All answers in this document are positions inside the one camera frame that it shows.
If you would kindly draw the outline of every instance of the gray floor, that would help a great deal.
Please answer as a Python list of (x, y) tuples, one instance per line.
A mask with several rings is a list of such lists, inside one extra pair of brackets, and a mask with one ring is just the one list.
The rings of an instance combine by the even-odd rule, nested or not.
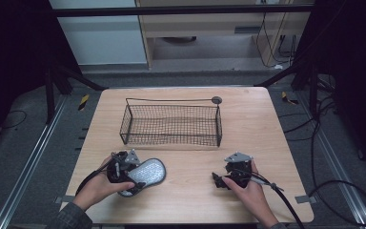
[[(149, 70), (120, 70), (116, 73), (89, 73), (86, 77), (101, 85), (119, 87), (185, 87), (185, 86), (252, 86), (278, 73), (274, 67), (266, 68), (258, 58), (258, 52), (250, 36), (197, 37), (194, 42), (158, 39), (153, 54), (153, 66)], [(307, 109), (302, 105), (284, 102), (281, 93), (290, 98), (303, 100), (307, 93), (292, 92), (288, 76), (269, 88), (277, 116), (283, 130), (308, 120)], [(67, 190), (71, 174), (83, 145), (83, 136), (90, 125), (100, 92), (95, 92), (76, 81), (71, 82), (74, 90), (66, 96), (61, 114), (51, 139), (41, 156), (24, 195), (20, 199), (10, 223), (24, 227), (38, 228), (47, 224), (59, 210), (54, 203), (56, 197)], [(84, 111), (77, 111), (81, 97), (89, 94), (90, 99)], [(319, 98), (326, 97), (319, 93)], [(45, 128), (46, 107), (44, 88), (23, 94), (12, 105), (14, 112), (8, 115), (0, 132), (0, 210), (22, 173), (24, 165)], [(321, 117), (320, 134), (327, 137), (331, 150), (350, 180), (366, 192), (366, 160), (359, 160), (357, 148), (350, 138), (336, 109), (329, 110)], [(311, 171), (311, 140), (300, 140), (311, 136), (313, 125), (309, 124), (286, 134), (295, 164), (307, 192), (313, 190)], [(315, 141), (314, 163), (317, 183), (337, 178), (336, 168), (325, 152), (324, 139)], [(350, 202), (344, 197), (345, 191), (338, 185), (321, 190), (321, 195), (341, 214), (354, 220)], [(307, 228), (356, 228), (339, 219), (319, 201), (312, 205), (315, 219), (306, 223)]]

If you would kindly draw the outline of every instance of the wire mesh basket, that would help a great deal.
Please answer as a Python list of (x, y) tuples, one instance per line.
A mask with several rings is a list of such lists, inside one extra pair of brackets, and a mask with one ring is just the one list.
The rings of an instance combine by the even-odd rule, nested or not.
[[(125, 145), (196, 144), (219, 147), (221, 143), (220, 97), (193, 100), (126, 98), (126, 102), (120, 129)], [(210, 103), (191, 105), (198, 102)]]

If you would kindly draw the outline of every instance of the small round object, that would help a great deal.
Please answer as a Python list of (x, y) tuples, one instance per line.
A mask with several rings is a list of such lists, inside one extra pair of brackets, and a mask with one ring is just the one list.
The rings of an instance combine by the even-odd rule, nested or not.
[(219, 97), (219, 96), (214, 96), (212, 99), (211, 99), (212, 103), (213, 104), (220, 104), (222, 103), (222, 98)]

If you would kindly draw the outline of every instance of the human hand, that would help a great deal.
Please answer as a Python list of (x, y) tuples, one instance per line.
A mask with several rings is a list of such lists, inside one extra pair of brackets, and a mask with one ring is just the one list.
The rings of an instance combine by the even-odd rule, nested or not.
[[(110, 159), (112, 159), (112, 157), (108, 156), (100, 167), (106, 164)], [(131, 189), (133, 186), (134, 183), (132, 182), (110, 183), (106, 172), (101, 172), (86, 183), (73, 200), (73, 203), (86, 211), (109, 195)]]
[[(252, 172), (258, 173), (257, 168), (252, 160)], [(277, 218), (267, 203), (263, 188), (260, 184), (249, 181), (246, 188), (241, 188), (233, 180), (223, 177), (222, 180), (227, 186), (236, 194), (236, 196), (243, 202), (246, 209), (251, 212), (257, 220), (265, 228), (271, 228), (278, 223)]]

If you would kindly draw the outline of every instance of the sleeve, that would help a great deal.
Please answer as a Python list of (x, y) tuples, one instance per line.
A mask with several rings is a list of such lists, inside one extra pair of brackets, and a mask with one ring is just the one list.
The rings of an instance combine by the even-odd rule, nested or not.
[(270, 229), (287, 229), (287, 227), (284, 226), (284, 224), (282, 224), (281, 222), (279, 222), (278, 224), (272, 226)]
[(52, 219), (46, 229), (87, 229), (92, 228), (92, 220), (86, 213), (70, 202), (65, 206), (58, 215)]

